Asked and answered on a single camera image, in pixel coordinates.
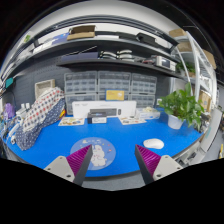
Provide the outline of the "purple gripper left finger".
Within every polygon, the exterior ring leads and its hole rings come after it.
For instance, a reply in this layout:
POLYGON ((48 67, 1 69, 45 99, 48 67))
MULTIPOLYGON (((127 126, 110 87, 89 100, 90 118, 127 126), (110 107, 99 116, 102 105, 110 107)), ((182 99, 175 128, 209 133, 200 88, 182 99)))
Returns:
POLYGON ((81 186, 92 155, 92 146, 88 145, 67 157, 58 156, 44 170, 81 186))

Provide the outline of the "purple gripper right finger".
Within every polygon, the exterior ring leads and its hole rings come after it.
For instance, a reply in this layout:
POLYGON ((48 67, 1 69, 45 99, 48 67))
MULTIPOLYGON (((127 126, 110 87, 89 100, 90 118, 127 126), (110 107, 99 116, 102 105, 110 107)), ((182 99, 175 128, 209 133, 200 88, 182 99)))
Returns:
POLYGON ((150 184, 182 169, 169 155, 159 156, 151 150, 136 145, 135 157, 145 184, 150 184))

